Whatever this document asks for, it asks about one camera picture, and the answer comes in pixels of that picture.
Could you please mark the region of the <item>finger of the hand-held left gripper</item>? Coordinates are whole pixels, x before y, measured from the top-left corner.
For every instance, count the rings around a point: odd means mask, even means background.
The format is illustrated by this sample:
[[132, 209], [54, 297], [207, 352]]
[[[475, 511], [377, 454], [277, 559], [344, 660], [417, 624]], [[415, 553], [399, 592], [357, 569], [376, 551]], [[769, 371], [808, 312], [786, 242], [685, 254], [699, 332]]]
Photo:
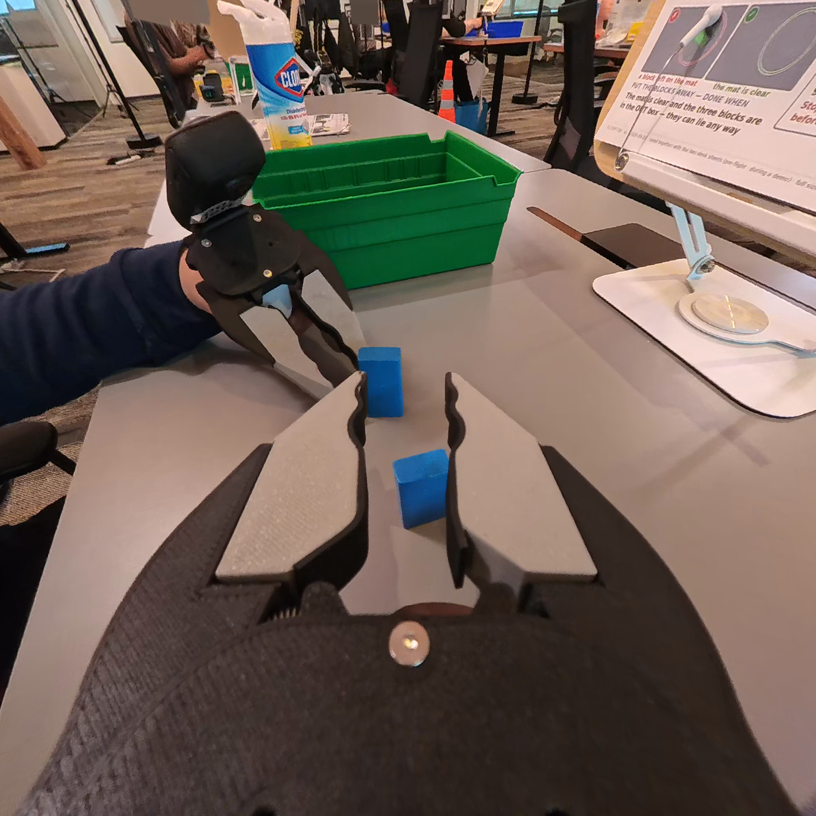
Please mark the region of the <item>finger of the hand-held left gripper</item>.
[[246, 311], [246, 326], [272, 358], [272, 368], [289, 382], [318, 401], [333, 390], [279, 310], [253, 306]]
[[292, 365], [295, 381], [303, 389], [333, 389], [359, 369], [366, 340], [357, 316], [322, 272], [311, 272], [289, 291], [289, 325], [303, 358]]

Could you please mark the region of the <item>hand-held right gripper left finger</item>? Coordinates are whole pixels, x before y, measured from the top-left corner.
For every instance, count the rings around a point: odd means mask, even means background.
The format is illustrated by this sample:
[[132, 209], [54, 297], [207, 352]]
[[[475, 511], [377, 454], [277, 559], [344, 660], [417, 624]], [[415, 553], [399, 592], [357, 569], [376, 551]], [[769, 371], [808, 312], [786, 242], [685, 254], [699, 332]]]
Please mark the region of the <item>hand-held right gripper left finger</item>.
[[351, 582], [368, 555], [366, 415], [357, 372], [276, 437], [215, 571], [220, 582], [298, 593]]

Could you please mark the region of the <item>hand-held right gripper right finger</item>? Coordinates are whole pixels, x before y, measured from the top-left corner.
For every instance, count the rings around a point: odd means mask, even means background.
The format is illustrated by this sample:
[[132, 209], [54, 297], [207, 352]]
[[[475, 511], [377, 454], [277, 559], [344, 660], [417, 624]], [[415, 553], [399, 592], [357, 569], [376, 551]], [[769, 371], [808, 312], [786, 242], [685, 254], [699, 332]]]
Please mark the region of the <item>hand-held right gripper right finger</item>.
[[595, 565], [537, 438], [467, 382], [445, 374], [450, 449], [445, 554], [452, 582], [589, 583]]

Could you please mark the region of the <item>blue rectangular wooden block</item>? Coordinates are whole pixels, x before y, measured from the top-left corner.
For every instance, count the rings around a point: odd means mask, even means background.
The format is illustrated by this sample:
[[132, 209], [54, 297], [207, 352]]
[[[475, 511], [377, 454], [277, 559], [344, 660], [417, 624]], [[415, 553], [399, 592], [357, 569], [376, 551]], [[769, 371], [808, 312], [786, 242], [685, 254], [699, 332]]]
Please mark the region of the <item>blue rectangular wooden block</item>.
[[402, 417], [402, 350], [398, 347], [364, 346], [360, 348], [357, 358], [359, 370], [366, 376], [369, 417]]
[[442, 449], [393, 462], [404, 528], [413, 529], [445, 517], [448, 467], [448, 454]]

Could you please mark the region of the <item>green plastic bin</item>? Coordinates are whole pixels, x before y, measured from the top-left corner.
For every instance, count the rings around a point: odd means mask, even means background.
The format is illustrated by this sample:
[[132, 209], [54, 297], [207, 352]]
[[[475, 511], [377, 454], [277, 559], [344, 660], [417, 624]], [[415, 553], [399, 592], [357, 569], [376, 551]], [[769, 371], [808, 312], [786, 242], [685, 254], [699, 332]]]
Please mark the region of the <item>green plastic bin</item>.
[[252, 194], [356, 290], [492, 264], [521, 174], [448, 130], [269, 150]]

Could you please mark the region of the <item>person's left forearm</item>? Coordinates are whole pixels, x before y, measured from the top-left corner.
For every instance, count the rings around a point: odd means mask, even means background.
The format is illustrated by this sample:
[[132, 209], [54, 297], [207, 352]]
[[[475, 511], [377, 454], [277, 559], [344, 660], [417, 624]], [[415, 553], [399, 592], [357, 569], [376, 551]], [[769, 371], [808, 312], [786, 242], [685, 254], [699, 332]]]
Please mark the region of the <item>person's left forearm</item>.
[[182, 241], [118, 250], [107, 263], [1, 298], [1, 423], [36, 417], [137, 367], [219, 334], [179, 284]]

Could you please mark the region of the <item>black tripod stand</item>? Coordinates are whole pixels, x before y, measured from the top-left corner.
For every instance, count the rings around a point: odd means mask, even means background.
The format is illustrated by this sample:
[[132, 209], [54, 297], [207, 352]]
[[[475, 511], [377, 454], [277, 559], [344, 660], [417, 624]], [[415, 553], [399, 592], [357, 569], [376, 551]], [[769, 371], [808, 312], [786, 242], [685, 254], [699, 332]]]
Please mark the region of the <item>black tripod stand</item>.
[[82, 39], [88, 46], [91, 53], [91, 58], [98, 69], [99, 75], [101, 76], [101, 82], [104, 85], [106, 94], [105, 102], [103, 104], [103, 114], [106, 114], [107, 112], [108, 103], [111, 101], [111, 99], [115, 98], [118, 102], [119, 108], [124, 111], [127, 119], [130, 121], [136, 132], [135, 136], [126, 139], [127, 147], [132, 152], [139, 154], [151, 153], [155, 151], [157, 148], [162, 146], [162, 139], [155, 134], [145, 132], [139, 124], [136, 113], [131, 106], [128, 97], [125, 95], [120, 83], [117, 81], [117, 77], [108, 62], [104, 50], [100, 46], [99, 40], [96, 37], [93, 27], [88, 21], [80, 2], [67, 1], [66, 8], [68, 9], [69, 14], [73, 17], [74, 22], [79, 27]]

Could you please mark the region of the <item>brown cardboard sheet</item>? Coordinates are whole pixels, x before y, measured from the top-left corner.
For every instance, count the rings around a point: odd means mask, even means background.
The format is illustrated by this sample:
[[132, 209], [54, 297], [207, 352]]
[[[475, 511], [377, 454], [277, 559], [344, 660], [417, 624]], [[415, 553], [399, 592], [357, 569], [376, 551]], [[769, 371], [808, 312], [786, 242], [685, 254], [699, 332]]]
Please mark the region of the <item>brown cardboard sheet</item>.
[[246, 57], [247, 51], [238, 22], [219, 12], [217, 1], [207, 1], [210, 21], [206, 24], [210, 39], [221, 58]]

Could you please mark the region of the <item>white cabinet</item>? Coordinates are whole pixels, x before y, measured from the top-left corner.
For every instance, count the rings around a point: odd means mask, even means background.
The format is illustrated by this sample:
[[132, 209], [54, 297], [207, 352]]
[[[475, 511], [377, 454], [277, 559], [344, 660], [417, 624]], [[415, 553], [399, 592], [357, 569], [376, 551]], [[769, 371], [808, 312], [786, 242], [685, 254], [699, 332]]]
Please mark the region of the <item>white cabinet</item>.
[[59, 148], [66, 135], [18, 59], [1, 64], [1, 97], [41, 150]]

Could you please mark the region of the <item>black office chair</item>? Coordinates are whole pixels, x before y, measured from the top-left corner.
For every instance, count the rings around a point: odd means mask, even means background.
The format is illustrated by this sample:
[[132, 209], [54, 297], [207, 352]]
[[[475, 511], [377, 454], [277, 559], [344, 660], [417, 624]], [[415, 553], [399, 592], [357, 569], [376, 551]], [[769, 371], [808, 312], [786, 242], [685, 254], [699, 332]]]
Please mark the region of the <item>black office chair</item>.
[[1, 486], [47, 464], [73, 475], [76, 463], [60, 452], [57, 428], [46, 421], [22, 421], [1, 427]]
[[608, 177], [592, 154], [597, 119], [604, 104], [596, 100], [595, 92], [596, 16], [597, 4], [591, 1], [564, 3], [558, 11], [564, 29], [564, 87], [545, 162], [553, 169], [567, 170], [667, 215], [669, 209], [664, 201]]
[[391, 37], [391, 77], [386, 89], [399, 99], [429, 109], [435, 81], [436, 53], [442, 34], [442, 4], [385, 1]]

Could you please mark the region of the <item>white document stand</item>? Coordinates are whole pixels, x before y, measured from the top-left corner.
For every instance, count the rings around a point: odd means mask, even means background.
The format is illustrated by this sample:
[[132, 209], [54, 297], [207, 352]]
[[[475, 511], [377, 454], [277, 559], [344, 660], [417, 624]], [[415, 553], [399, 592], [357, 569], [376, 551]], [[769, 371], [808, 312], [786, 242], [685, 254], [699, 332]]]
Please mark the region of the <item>white document stand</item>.
[[599, 277], [594, 292], [743, 407], [777, 419], [814, 413], [814, 308], [721, 265], [703, 222], [717, 216], [813, 261], [814, 215], [630, 149], [615, 169], [663, 195], [683, 255]]

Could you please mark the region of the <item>black pole stand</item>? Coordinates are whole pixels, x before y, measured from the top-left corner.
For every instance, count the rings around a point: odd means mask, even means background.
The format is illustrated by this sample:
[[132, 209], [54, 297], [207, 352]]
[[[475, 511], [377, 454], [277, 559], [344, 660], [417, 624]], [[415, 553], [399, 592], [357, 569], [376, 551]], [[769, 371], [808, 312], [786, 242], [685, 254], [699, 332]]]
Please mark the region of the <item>black pole stand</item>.
[[538, 8], [537, 8], [537, 14], [536, 14], [536, 19], [535, 19], [535, 29], [534, 29], [534, 34], [533, 34], [535, 39], [534, 39], [533, 43], [530, 44], [530, 52], [529, 52], [528, 64], [527, 64], [526, 75], [525, 75], [524, 90], [523, 90], [522, 93], [516, 93], [516, 94], [514, 94], [512, 96], [512, 103], [514, 105], [532, 106], [532, 105], [535, 105], [537, 103], [537, 100], [538, 100], [537, 95], [534, 95], [534, 94], [530, 93], [530, 83], [531, 83], [531, 77], [532, 77], [533, 64], [534, 64], [535, 56], [536, 56], [536, 46], [537, 46], [537, 43], [540, 42], [539, 30], [540, 30], [540, 27], [541, 27], [543, 11], [544, 11], [544, 1], [538, 1]]

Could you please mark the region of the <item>wooden top background table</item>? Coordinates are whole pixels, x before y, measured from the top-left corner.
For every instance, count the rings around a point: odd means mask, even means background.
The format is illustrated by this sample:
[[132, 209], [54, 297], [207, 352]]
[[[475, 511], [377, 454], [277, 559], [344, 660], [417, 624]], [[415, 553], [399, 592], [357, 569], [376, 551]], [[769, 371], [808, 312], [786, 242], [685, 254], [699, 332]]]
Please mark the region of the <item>wooden top background table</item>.
[[541, 41], [541, 35], [527, 37], [440, 37], [442, 46], [448, 47], [458, 53], [464, 53], [465, 51], [484, 51], [487, 54], [495, 54], [497, 56], [486, 129], [487, 137], [501, 138], [515, 135], [514, 130], [499, 130], [499, 113], [504, 83], [505, 58], [514, 48], [518, 49], [522, 45], [530, 46], [530, 54], [532, 55], [535, 50], [533, 46], [538, 45]]

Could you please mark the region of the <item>printed instruction sheet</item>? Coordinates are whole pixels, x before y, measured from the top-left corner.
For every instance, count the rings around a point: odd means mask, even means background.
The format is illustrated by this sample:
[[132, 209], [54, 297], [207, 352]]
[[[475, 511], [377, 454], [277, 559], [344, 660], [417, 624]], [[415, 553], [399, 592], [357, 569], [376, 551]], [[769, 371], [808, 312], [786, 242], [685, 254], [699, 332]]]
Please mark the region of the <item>printed instruction sheet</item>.
[[814, 2], [665, 2], [597, 139], [814, 213], [814, 60]]

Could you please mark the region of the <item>wooden post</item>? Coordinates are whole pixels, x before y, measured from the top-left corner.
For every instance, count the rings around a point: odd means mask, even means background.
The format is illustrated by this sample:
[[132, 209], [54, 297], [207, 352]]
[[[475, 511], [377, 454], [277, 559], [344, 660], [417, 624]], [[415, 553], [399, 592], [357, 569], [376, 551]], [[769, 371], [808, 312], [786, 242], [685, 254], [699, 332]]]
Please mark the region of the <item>wooden post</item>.
[[23, 170], [40, 170], [47, 161], [4, 98], [0, 99], [1, 141]]

